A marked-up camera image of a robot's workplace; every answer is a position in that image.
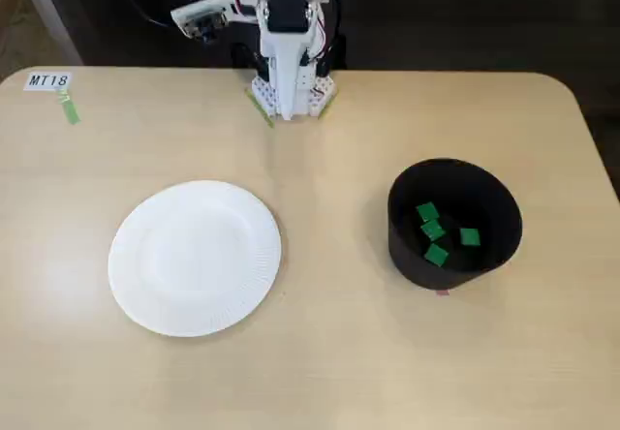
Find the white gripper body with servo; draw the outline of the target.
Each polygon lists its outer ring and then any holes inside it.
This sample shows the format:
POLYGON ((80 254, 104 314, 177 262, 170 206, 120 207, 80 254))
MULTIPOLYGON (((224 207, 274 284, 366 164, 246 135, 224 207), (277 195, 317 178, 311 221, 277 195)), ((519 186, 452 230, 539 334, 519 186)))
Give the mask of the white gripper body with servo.
POLYGON ((312 39, 302 47, 302 54, 323 54, 324 13, 318 0, 258 0, 257 4, 261 55, 275 54, 269 36, 301 37, 308 32, 312 33, 312 39))

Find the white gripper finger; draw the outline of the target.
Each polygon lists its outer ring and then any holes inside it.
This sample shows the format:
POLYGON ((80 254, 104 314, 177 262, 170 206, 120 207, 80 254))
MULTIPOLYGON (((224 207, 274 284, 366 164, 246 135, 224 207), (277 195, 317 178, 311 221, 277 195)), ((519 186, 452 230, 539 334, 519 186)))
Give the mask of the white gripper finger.
POLYGON ((284 120, 309 113, 310 66, 301 64, 301 53, 279 53, 269 61, 275 109, 284 120))

